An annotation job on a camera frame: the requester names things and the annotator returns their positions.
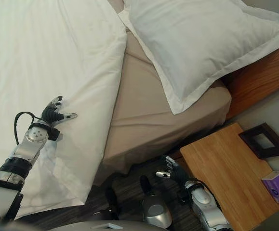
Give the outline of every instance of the picture frame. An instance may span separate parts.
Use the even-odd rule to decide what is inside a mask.
[[[267,123],[246,130],[239,136],[259,159],[279,156],[279,136]],[[266,140],[266,144],[270,145],[263,147],[258,138]]]

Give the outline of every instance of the beige fitted sheet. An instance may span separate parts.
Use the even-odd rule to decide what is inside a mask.
[[[117,12],[122,0],[114,3]],[[231,96],[221,81],[181,114],[173,115],[159,76],[136,38],[127,31],[120,89],[108,134],[104,159],[95,177],[101,184],[115,172],[169,151],[190,134],[208,132],[225,121]]]

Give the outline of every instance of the wooden nightstand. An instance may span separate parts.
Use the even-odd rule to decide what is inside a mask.
[[[255,228],[279,211],[261,178],[272,169],[258,159],[230,125],[180,149],[194,177],[204,181],[235,231]]]

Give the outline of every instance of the white bedsheet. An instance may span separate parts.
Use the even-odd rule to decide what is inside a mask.
[[[13,120],[39,116],[63,95],[57,126],[22,190],[18,216],[82,205],[103,157],[126,45],[125,27],[107,0],[0,0],[0,166],[16,146]],[[18,121],[22,140],[30,124]]]

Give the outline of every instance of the pillowcase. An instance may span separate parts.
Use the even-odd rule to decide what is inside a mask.
[[[220,77],[279,48],[279,23],[240,0],[124,0],[119,14],[138,39],[178,114]]]

